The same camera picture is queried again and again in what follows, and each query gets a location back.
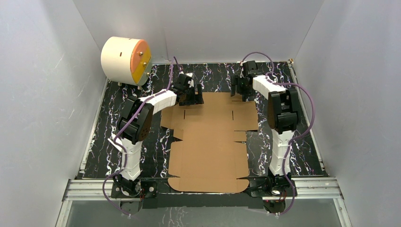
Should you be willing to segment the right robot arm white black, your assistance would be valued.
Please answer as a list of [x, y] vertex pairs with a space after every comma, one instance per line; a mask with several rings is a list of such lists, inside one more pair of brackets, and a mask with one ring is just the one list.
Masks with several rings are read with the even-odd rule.
[[263, 75], [256, 61], [240, 63], [241, 71], [230, 80], [231, 95], [243, 99], [258, 92], [267, 99], [267, 120], [272, 131], [272, 156], [266, 179], [267, 192], [273, 196], [296, 196], [291, 180], [289, 149], [291, 139], [299, 124], [299, 102], [296, 90], [283, 87], [267, 75]]

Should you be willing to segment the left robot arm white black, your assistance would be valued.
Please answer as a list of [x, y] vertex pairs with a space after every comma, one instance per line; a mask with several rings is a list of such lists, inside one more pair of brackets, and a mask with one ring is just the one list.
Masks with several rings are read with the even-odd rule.
[[113, 184], [125, 196], [139, 196], [142, 142], [148, 136], [153, 115], [175, 105], [203, 104], [201, 85], [194, 84], [193, 73], [180, 72], [166, 89], [146, 97], [130, 97], [120, 113], [117, 133], [111, 143], [122, 153], [122, 166], [112, 174]]

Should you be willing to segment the brown cardboard box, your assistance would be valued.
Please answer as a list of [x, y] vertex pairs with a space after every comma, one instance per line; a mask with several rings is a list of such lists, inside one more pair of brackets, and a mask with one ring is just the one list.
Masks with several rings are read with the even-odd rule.
[[161, 113], [161, 126], [176, 138], [168, 184], [177, 191], [242, 192], [249, 185], [246, 132], [259, 128], [256, 103], [223, 92], [205, 92], [203, 100]]

